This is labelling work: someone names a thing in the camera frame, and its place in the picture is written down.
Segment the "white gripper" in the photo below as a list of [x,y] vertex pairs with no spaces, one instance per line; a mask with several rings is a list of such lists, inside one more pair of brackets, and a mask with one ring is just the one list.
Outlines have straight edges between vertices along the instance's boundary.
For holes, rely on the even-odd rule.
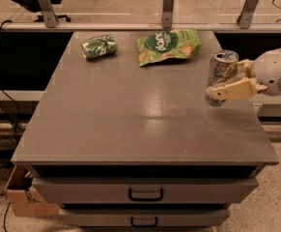
[[214,100],[245,100],[258,93],[281,96],[281,48],[267,51],[254,62],[244,59],[231,67],[233,83],[208,87],[206,94]]

